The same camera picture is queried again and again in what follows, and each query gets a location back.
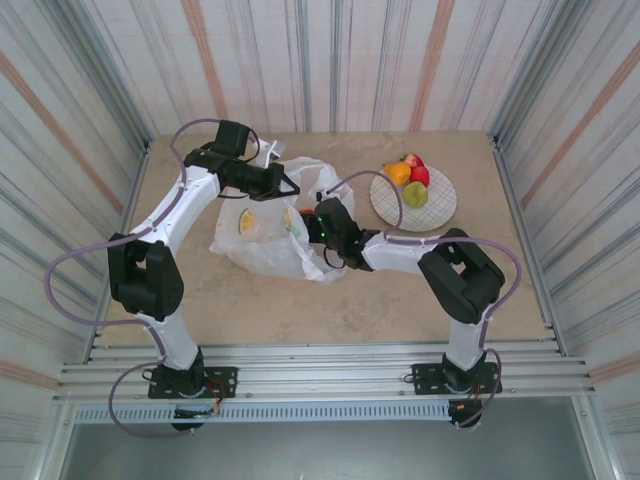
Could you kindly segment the white plastic bag fruit print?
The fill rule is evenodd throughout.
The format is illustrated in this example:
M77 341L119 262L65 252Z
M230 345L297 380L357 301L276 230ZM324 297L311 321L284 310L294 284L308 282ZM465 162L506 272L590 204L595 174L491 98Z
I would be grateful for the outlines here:
M224 200L210 251L253 274L334 282L345 271L329 266L323 247L310 243L300 212L314 209L316 194L339 184L340 178L333 166L310 157L286 161L284 171L300 194L264 202Z

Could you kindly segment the green round fruit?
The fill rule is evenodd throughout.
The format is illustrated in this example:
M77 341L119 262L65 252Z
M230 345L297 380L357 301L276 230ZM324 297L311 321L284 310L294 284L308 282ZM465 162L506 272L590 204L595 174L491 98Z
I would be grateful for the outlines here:
M404 187L402 198L408 207L420 209L428 201L428 189L420 181L410 182Z

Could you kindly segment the orange yellow fruit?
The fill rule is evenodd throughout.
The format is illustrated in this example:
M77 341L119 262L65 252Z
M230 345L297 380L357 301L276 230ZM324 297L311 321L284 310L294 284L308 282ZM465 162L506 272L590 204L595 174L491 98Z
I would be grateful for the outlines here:
M391 163L384 166L383 173L396 186L402 186L410 179L411 167L404 161Z

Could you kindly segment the white plate blue check pattern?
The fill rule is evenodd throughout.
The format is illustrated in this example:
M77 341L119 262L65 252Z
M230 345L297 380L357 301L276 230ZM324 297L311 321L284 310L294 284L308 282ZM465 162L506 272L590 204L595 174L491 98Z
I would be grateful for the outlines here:
M449 178L432 166L426 167L430 173L428 201L420 209L408 207L402 198L404 187L396 186L401 203L386 180L375 176L369 189L369 197L374 211L392 226L409 232L427 232L444 226L457 209L457 193Z

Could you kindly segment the grey metal panel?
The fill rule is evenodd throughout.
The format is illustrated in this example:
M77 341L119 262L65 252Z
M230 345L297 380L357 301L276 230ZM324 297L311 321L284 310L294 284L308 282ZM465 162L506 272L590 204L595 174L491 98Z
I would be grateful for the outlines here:
M207 425L140 439L74 429L62 480L595 480L568 399L497 400L474 430L434 421Z

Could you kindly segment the small circuit board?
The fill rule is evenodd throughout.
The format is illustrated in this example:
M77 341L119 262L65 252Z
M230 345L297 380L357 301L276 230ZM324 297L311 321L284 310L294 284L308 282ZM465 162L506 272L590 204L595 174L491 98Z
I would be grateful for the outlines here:
M174 410L173 418L177 420L189 420L189 419L206 419L213 418L219 415L219 410L215 408L209 408L208 410L198 410L194 408L182 408L177 406Z

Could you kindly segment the white bracket with grey tip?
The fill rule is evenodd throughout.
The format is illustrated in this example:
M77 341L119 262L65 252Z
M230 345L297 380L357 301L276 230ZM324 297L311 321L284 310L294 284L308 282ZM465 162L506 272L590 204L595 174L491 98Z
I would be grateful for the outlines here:
M285 143L279 140L272 142L260 140L258 156L254 159L254 165L266 169L272 162L281 158L285 148Z

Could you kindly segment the aluminium extrusion rail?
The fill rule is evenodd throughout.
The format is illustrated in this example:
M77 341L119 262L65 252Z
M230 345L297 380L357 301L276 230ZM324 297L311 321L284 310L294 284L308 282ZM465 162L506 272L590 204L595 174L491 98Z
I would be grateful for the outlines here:
M237 364L240 378L246 381L255 379L346 379L375 378L400 379L411 371L418 360L394 362L331 362L331 363L248 363ZM580 361L567 359L516 361L503 359L505 377L558 377L588 378L586 365ZM106 383L113 381L125 370L115 365L89 365L67 367L63 370L59 384Z
M54 393L58 402L98 403L107 400L112 384L64 384ZM592 396L595 387L585 379L542 379L532 382L517 381L513 378L503 381L502 393L508 397L571 397ZM303 383L285 382L268 384L265 382L244 382L236 388L235 398L249 400L379 400L396 397L412 397L414 387L396 381L371 383Z
M553 339L536 341L490 342L489 347L499 353L560 356L560 349ZM287 345L209 345L203 346L205 356L279 356L301 357L322 355L426 355L443 353L445 343L359 343L359 344L287 344ZM152 358L151 346L101 346L94 347L90 358L106 359Z

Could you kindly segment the aluminium side frame rail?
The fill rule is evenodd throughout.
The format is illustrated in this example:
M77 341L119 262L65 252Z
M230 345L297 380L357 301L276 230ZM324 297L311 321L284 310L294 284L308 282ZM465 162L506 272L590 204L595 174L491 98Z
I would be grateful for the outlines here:
M567 350L565 338L562 329L557 322L556 309L553 305L551 294L543 277L543 271L540 261L536 255L531 237L529 235L523 209L518 201L513 183L509 176L506 165L506 157L503 153L502 143L497 136L489 135L488 141L492 150L492 155L496 164L496 168L502 183L506 200L510 209L511 216L514 220L518 239L524 254L529 276L534 288L536 300L541 311L543 323L547 329L553 332L553 338L558 345L557 349L563 357L567 357L570 353Z
M134 217L140 190L144 180L144 175L146 173L147 165L149 162L149 155L152 149L152 145L153 141L149 140L144 144L144 147L140 151L140 155L138 157L138 170L130 189L130 195L125 204L124 213L121 216L119 226L116 228L117 232L127 233L131 229L131 223ZM110 292L110 282L109 278L105 277L103 279L101 297L97 306L95 316L95 321L98 322L98 325L92 326L92 330L88 337L86 348L84 350L84 356L81 360L82 364L86 364L92 358L92 351L94 347L96 345L100 345L99 337L101 336L102 330L104 328L102 322L118 321L122 319L129 319L131 317L131 315L127 314L121 307L117 307L115 310L115 314L112 314L111 302L112 298Z

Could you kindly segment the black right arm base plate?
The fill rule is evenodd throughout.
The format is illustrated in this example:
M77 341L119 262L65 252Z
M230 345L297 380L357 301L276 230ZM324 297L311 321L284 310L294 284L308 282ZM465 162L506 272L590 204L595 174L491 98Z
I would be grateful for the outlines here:
M480 361L467 371L446 362L414 364L404 381L414 387L416 395L490 394L503 391L498 365L493 362Z

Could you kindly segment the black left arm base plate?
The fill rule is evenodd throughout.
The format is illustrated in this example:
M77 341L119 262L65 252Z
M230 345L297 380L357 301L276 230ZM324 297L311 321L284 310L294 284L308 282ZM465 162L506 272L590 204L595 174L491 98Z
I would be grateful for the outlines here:
M149 383L150 399L234 398L238 369L236 367L193 367L173 370L164 365L145 369L142 378Z

